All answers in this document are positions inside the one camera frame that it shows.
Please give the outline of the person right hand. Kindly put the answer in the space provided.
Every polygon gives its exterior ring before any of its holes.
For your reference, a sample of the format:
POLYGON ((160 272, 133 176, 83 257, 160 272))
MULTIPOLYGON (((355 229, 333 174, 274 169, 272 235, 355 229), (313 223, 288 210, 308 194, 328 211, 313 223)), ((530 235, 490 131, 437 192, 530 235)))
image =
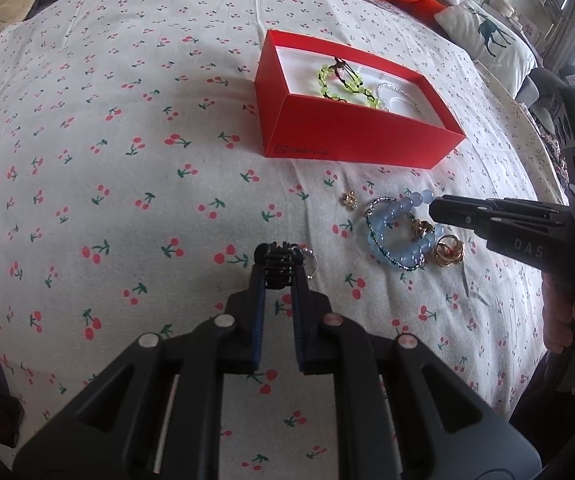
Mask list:
POLYGON ((571 286, 553 275, 541 276, 543 343, 549 351, 560 354, 573 342, 575 299, 571 286))

